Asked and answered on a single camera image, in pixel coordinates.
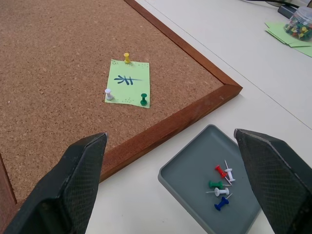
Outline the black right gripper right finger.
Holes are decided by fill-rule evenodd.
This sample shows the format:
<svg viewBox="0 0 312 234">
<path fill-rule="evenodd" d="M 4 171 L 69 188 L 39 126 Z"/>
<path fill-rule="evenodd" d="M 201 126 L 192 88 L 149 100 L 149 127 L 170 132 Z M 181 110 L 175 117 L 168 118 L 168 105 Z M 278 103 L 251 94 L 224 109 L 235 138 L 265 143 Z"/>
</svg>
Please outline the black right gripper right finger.
<svg viewBox="0 0 312 234">
<path fill-rule="evenodd" d="M 234 137 L 252 191 L 276 234 L 312 232 L 312 169 L 283 140 L 245 129 Z"/>
</svg>

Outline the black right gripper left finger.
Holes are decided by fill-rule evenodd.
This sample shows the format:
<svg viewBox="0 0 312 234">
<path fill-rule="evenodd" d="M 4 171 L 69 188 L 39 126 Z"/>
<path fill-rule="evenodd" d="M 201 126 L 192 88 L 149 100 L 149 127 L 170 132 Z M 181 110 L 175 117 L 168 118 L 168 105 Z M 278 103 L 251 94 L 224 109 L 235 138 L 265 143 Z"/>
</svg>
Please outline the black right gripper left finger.
<svg viewBox="0 0 312 234">
<path fill-rule="evenodd" d="M 71 144 L 34 187 L 6 234 L 83 234 L 98 193 L 107 133 Z"/>
</svg>

